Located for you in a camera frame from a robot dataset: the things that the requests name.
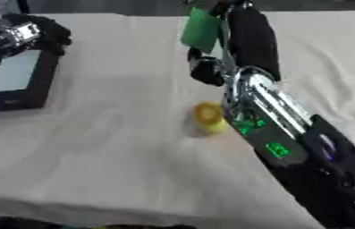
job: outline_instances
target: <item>white tablecloth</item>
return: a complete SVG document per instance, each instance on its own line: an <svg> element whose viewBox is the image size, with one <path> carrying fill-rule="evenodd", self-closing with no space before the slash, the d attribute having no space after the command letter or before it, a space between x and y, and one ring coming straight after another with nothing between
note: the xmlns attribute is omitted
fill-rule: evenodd
<svg viewBox="0 0 355 229"><path fill-rule="evenodd" d="M268 13L283 87L355 142L355 12ZM53 15L73 32L48 105L0 114L0 215L73 225L320 228L232 129L187 114L185 19Z"/></svg>

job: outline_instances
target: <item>yellow object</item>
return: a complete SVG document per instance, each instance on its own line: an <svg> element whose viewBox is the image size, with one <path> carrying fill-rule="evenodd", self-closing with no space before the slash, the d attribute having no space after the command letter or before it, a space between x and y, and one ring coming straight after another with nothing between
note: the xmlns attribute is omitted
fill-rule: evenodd
<svg viewBox="0 0 355 229"><path fill-rule="evenodd" d="M219 133L227 126L222 108L213 102L203 102L196 105L194 118L197 126L206 133Z"/></svg>

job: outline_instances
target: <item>robotic glove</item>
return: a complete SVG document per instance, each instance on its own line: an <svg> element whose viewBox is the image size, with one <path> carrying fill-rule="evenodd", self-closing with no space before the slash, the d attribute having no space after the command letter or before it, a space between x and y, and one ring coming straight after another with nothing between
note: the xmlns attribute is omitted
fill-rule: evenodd
<svg viewBox="0 0 355 229"><path fill-rule="evenodd" d="M0 34L7 28L14 28L25 23L33 23L39 30L39 36L22 46L0 48L0 63L9 55L17 55L26 49L37 49L64 55L64 46L69 46L71 32L55 20L26 14L6 14L0 20Z"/></svg>

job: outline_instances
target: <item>black cable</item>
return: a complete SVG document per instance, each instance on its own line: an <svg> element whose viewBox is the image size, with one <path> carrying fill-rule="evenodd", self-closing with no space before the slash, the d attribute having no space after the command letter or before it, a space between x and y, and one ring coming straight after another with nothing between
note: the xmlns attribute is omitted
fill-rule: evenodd
<svg viewBox="0 0 355 229"><path fill-rule="evenodd" d="M17 4L19 5L21 13L26 13L26 14L31 13L30 6L27 1L28 0L17 0Z"/></svg>

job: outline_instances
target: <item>green led light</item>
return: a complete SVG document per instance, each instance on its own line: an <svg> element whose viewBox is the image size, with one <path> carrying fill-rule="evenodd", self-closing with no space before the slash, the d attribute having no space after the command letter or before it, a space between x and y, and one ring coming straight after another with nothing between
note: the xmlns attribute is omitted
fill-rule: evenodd
<svg viewBox="0 0 355 229"><path fill-rule="evenodd" d="M240 114L235 118L234 125L237 127L240 133L246 134L249 131L264 126L265 121L259 118L255 118L254 121L253 116L244 117L242 114Z"/></svg>
<svg viewBox="0 0 355 229"><path fill-rule="evenodd" d="M282 158L290 154L290 150L278 142L266 144L266 148L277 158Z"/></svg>
<svg viewBox="0 0 355 229"><path fill-rule="evenodd" d="M262 127L262 126L264 126L265 125L265 121L263 121L263 120L258 120L257 121L257 126L258 127Z"/></svg>

